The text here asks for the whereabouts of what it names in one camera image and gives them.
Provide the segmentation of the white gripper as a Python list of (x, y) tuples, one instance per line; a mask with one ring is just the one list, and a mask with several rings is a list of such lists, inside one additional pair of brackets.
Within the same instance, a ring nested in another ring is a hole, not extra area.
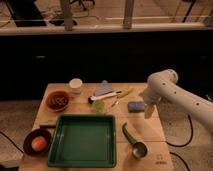
[(155, 107), (153, 105), (157, 105), (160, 102), (161, 96), (158, 93), (156, 93), (152, 88), (147, 87), (142, 92), (142, 98), (144, 102), (147, 104), (145, 106), (144, 115), (146, 119), (149, 119), (155, 110)]

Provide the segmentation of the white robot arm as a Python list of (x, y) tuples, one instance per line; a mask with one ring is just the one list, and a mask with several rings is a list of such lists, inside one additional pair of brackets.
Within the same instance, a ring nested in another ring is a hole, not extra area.
[(177, 86), (178, 74), (166, 69), (151, 74), (141, 96), (147, 106), (156, 105), (161, 98), (179, 105), (213, 134), (213, 103)]

